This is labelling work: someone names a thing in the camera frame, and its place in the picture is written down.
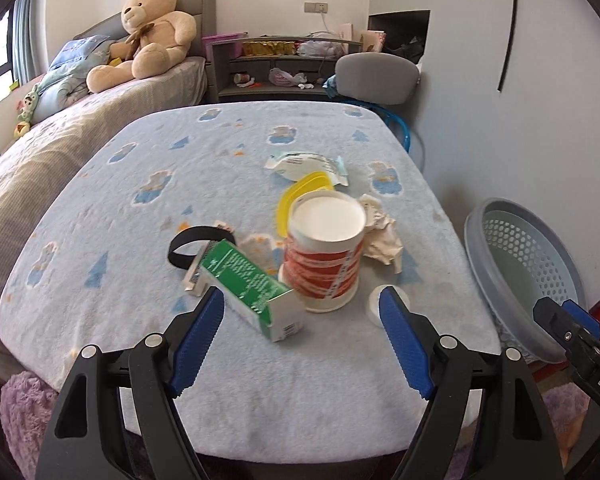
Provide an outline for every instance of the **barcode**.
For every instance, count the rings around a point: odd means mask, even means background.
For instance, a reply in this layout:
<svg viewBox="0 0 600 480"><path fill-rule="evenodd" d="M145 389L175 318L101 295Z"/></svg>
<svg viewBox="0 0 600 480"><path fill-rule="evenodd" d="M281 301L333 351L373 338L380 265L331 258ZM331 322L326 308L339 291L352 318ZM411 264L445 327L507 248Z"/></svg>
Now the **barcode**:
<svg viewBox="0 0 600 480"><path fill-rule="evenodd" d="M289 337L290 335L293 335L297 332L298 330L296 330L296 324L292 323L289 326L285 326L285 329L283 330L283 335L284 337Z"/></svg>

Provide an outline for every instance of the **plastic wrapper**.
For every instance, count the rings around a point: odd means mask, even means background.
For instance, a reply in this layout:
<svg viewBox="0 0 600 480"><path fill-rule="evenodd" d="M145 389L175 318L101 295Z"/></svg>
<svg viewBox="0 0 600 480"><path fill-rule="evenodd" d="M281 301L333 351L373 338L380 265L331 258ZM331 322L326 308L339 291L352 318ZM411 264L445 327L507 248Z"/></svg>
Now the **plastic wrapper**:
<svg viewBox="0 0 600 480"><path fill-rule="evenodd" d="M244 56L293 56L296 44L293 41L245 41Z"/></svg>
<svg viewBox="0 0 600 480"><path fill-rule="evenodd" d="M316 34L314 38L337 39L333 34ZM323 57L325 59L338 59L345 55L342 43L332 41L305 41L298 46L298 56Z"/></svg>
<svg viewBox="0 0 600 480"><path fill-rule="evenodd" d="M288 126L279 126L279 128L288 128ZM349 175L341 156L333 160L318 153L285 152L271 155L264 167L294 182L314 171L324 171L333 186L349 185Z"/></svg>
<svg viewBox="0 0 600 480"><path fill-rule="evenodd" d="M306 83L306 77L302 72L291 75L289 72L275 67L269 70L269 81L275 86L298 86L299 84Z"/></svg>

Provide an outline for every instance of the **black strap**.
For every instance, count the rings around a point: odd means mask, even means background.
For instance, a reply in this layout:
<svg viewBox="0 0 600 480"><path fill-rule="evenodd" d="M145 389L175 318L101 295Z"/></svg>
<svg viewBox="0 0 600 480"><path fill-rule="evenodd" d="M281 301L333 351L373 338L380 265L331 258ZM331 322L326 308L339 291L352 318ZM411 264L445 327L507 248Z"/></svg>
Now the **black strap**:
<svg viewBox="0 0 600 480"><path fill-rule="evenodd" d="M226 229L211 227L209 225L189 227L176 234L175 238L171 240L171 243L169 244L169 254L167 255L167 259L171 265L178 267L179 269L189 269L196 255L189 256L188 254L180 254L177 253L176 250L183 245L200 240L214 240L216 242L227 240L235 245L234 235Z"/></svg>

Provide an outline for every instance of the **white bottle cap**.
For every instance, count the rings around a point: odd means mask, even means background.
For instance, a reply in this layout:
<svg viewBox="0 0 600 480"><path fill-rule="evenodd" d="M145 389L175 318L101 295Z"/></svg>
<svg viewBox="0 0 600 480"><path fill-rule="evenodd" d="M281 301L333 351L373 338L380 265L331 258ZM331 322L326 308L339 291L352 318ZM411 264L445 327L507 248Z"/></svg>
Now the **white bottle cap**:
<svg viewBox="0 0 600 480"><path fill-rule="evenodd" d="M371 320L371 323L373 323L376 326L379 326L380 328L384 328L384 326L382 325L382 321L380 320L380 293L387 286L392 286L395 289L395 291L398 293L398 296L400 296L400 299L404 302L404 305L407 308L411 306L407 293L404 292L399 286L390 285L389 283L385 285L376 286L376 288L369 295L369 301L366 306L366 315Z"/></svg>

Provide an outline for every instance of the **gray shelf unit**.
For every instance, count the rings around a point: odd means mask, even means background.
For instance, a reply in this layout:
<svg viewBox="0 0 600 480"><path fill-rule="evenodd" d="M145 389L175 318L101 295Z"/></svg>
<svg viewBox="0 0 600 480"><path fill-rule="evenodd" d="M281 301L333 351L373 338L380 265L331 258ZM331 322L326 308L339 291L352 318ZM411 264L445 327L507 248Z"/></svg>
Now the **gray shelf unit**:
<svg viewBox="0 0 600 480"><path fill-rule="evenodd" d="M231 59L235 43L245 41L311 41L319 38L306 36L264 36L240 38L239 40L211 43L211 52L206 66L208 78L207 97L211 103L253 100L328 100L322 85L315 83L319 77L327 79L335 71L335 59L303 56L240 56ZM357 41L324 40L349 45L349 53L360 52L362 44ZM269 82L269 71L278 67L291 74L303 72L314 88L300 89L297 86L275 86ZM256 87L239 88L234 84L234 74L246 72L260 83Z"/></svg>

